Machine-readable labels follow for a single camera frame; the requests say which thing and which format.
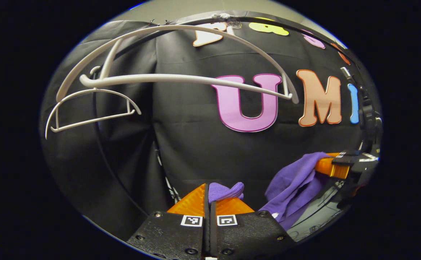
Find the black clamp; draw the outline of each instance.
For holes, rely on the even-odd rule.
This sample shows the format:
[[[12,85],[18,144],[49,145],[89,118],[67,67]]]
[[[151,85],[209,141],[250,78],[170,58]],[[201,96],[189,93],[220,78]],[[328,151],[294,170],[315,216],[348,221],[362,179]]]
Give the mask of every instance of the black clamp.
[[[340,69],[348,81],[352,82],[355,86],[358,85],[346,67]],[[377,155],[379,153],[380,136],[382,134],[381,115],[375,110],[368,91],[361,85],[358,86],[358,90],[362,96],[362,108],[358,111],[358,116],[360,119],[360,128],[364,132],[363,143],[359,149],[362,152]]]
[[[344,151],[335,157],[332,164],[350,166],[347,179],[352,186],[362,186],[371,179],[379,163],[377,156],[360,151]]]
[[[344,151],[331,163],[350,167],[347,176],[348,181],[340,189],[341,200],[337,205],[339,209],[344,209],[344,207],[353,203],[353,197],[357,190],[369,183],[379,163],[379,158],[370,153]]]

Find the purple fabric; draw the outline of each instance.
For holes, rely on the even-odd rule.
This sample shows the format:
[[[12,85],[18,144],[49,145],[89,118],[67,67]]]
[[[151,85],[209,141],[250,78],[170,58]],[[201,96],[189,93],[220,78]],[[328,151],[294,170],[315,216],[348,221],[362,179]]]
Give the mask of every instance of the purple fabric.
[[[265,192],[268,203],[260,210],[278,213],[276,221],[288,230],[302,216],[308,203],[328,180],[323,174],[315,175],[316,163],[327,157],[330,156],[323,152],[309,153],[281,169],[268,185]],[[305,189],[297,194],[303,186]]]
[[[231,189],[216,182],[212,182],[209,185],[209,204],[217,200],[228,198],[243,199],[243,190],[244,184],[242,182],[236,183]]]

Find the white plastic hanger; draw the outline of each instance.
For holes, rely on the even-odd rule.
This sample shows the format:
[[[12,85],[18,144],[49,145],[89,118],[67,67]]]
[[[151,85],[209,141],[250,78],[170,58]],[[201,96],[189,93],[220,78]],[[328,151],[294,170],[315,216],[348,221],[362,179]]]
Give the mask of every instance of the white plastic hanger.
[[[240,43],[243,43],[244,45],[248,46],[249,48],[251,48],[254,51],[261,54],[271,64],[273,64],[273,66],[275,66],[278,69],[278,71],[281,74],[282,80],[283,80],[284,94],[280,94],[278,92],[266,90],[266,89],[263,89],[261,87],[254,87],[254,86],[251,86],[249,84],[243,84],[243,83],[238,83],[238,82],[233,82],[233,81],[226,81],[226,80],[223,80],[223,79],[215,79],[215,78],[202,77],[202,76],[192,76],[192,75],[138,74],[138,75],[124,75],[124,76],[108,77],[108,74],[109,74],[109,71],[111,70],[111,66],[112,66],[114,57],[116,55],[117,49],[119,48],[119,46],[120,46],[120,44],[122,43],[123,40],[131,38],[133,36],[140,36],[140,35],[144,35],[144,34],[153,33],[155,31],[171,31],[171,30],[206,31],[208,33],[215,33],[215,34],[219,34],[219,35],[222,35],[222,36],[226,36],[227,38],[231,38],[231,39],[236,40]],[[108,56],[106,57],[103,68],[101,69],[100,77],[98,79],[89,79],[84,74],[82,74],[80,76],[80,82],[84,86],[89,87],[89,88],[93,88],[93,89],[78,91],[78,92],[75,92],[75,93],[66,97],[65,95],[67,94],[67,91],[68,91],[70,85],[73,83],[73,81],[75,80],[77,75],[93,59],[95,59],[97,56],[102,54],[104,51],[106,51],[111,46],[112,46],[112,48],[109,51]],[[91,70],[91,73],[93,73],[93,71],[97,68],[99,68],[99,66],[93,68]],[[141,114],[141,111],[139,110],[139,107],[135,104],[135,102],[133,102],[131,99],[129,99],[129,97],[127,97],[123,94],[120,94],[118,92],[115,92],[115,91],[99,89],[99,88],[118,85],[118,84],[140,83],[140,82],[161,82],[161,81],[198,83],[198,84],[208,84],[208,85],[214,84],[214,85],[220,85],[220,86],[237,87],[239,89],[245,89],[245,90],[255,91],[255,92],[259,92],[259,93],[274,95],[274,96],[280,97],[282,99],[291,99],[292,94],[290,94],[288,92],[288,85],[291,88],[293,88],[293,84],[290,81],[289,77],[287,76],[286,72],[283,70],[283,68],[272,57],[270,57],[266,52],[262,51],[260,48],[253,45],[252,43],[250,43],[250,42],[248,42],[248,41],[246,41],[242,38],[239,38],[239,37],[237,37],[233,34],[226,33],[226,32],[219,31],[219,30],[203,28],[203,27],[199,27],[199,26],[193,26],[193,25],[164,25],[164,26],[156,26],[156,27],[151,27],[151,28],[145,28],[145,29],[133,31],[133,32],[130,32],[130,33],[126,33],[122,36],[119,36],[119,37],[103,44],[102,46],[96,48],[94,51],[90,52],[90,54],[85,56],[81,61],[79,61],[79,63],[77,65],[75,65],[75,67],[69,72],[69,74],[67,74],[66,78],[64,79],[63,83],[60,86],[60,89],[58,90],[58,93],[56,94],[56,101],[58,103],[55,105],[55,108],[53,108],[53,110],[50,113],[50,116],[48,117],[47,125],[46,125],[46,128],[45,128],[45,139],[47,138],[48,125],[50,124],[50,120],[51,120],[53,114],[56,114],[56,128],[51,127],[51,130],[53,132],[59,132],[59,131],[66,130],[66,129],[69,129],[69,128],[73,128],[73,127],[76,127],[76,126],[79,126],[79,125],[86,125],[86,124],[98,122],[98,121],[101,121],[101,120],[108,120],[110,118],[131,115],[135,112],[135,110],[132,110],[132,111],[130,110],[130,104],[134,106],[134,108],[136,109],[138,114]],[[127,100],[127,106],[128,106],[127,113],[117,114],[117,115],[112,115],[112,116],[107,116],[107,117],[100,117],[100,118],[96,118],[94,120],[87,120],[87,121],[83,121],[83,122],[79,122],[79,123],[73,123],[71,125],[59,127],[58,108],[61,106],[61,104],[63,102],[65,102],[66,100],[74,98],[78,95],[84,95],[84,94],[88,94],[90,92],[107,92],[107,93],[112,93],[112,94],[116,94],[116,95],[124,97]]]

